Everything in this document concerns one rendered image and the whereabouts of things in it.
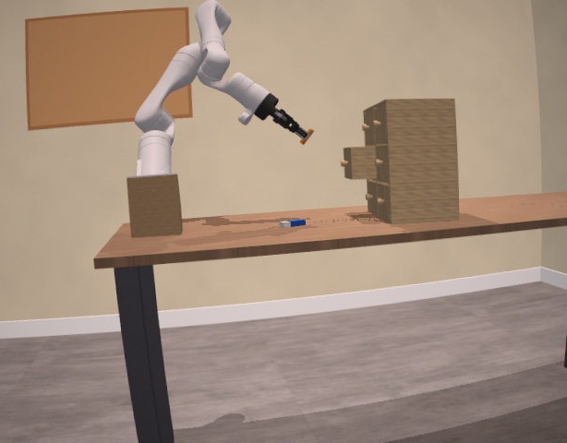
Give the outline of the small wooden chest of drawers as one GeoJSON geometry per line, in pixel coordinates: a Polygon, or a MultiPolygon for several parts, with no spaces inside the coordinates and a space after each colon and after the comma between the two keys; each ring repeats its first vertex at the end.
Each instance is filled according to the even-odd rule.
{"type": "MultiPolygon", "coordinates": [[[[389,224],[459,221],[455,99],[386,99],[391,221],[389,224]]],[[[371,108],[371,109],[370,109],[371,108]]],[[[386,143],[386,144],[381,144],[386,143]]]]}

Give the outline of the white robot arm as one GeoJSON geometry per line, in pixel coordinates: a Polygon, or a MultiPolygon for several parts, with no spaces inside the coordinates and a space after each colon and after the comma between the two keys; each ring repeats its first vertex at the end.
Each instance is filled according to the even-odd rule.
{"type": "Polygon", "coordinates": [[[223,78],[230,65],[230,57],[224,51],[223,34],[231,24],[231,17],[224,8],[217,1],[208,0],[197,9],[196,20],[201,41],[177,51],[135,116],[136,126],[145,133],[139,140],[136,176],[171,173],[175,120],[162,105],[171,92],[189,85],[197,75],[202,84],[230,95],[246,108],[238,117],[242,124],[252,118],[269,94],[241,73],[230,79],[223,78]]]}

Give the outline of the blue and white eraser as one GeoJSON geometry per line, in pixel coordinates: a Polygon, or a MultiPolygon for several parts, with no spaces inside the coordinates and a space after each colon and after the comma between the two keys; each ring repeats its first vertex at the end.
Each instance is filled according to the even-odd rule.
{"type": "Polygon", "coordinates": [[[279,221],[279,227],[282,228],[301,226],[301,225],[306,225],[306,220],[279,221]]]}

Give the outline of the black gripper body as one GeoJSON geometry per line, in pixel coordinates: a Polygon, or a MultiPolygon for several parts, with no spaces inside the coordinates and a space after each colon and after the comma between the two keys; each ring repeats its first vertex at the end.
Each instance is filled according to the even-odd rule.
{"type": "Polygon", "coordinates": [[[280,114],[282,113],[280,110],[275,108],[278,101],[279,100],[275,96],[273,96],[271,93],[269,93],[264,98],[264,100],[261,102],[261,104],[259,105],[259,107],[255,111],[254,115],[256,115],[261,120],[265,120],[268,117],[268,115],[272,114],[272,115],[274,115],[274,118],[278,119],[279,116],[277,116],[275,114],[275,112],[277,111],[280,114]]]}

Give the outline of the orange aa battery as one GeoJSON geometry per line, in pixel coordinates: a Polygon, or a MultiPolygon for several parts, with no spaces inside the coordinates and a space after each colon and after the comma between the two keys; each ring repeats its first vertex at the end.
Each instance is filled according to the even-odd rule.
{"type": "MultiPolygon", "coordinates": [[[[313,132],[314,132],[314,130],[313,130],[312,128],[310,128],[310,129],[308,130],[308,133],[310,134],[310,136],[312,135],[313,132]]],[[[310,137],[310,136],[309,136],[309,137],[310,137]]],[[[308,138],[309,138],[309,137],[308,137],[308,138]]],[[[307,140],[308,140],[308,139],[307,139],[307,140]]],[[[304,140],[304,139],[302,138],[302,139],[300,140],[300,143],[301,143],[301,144],[305,144],[307,140],[304,140]]]]}

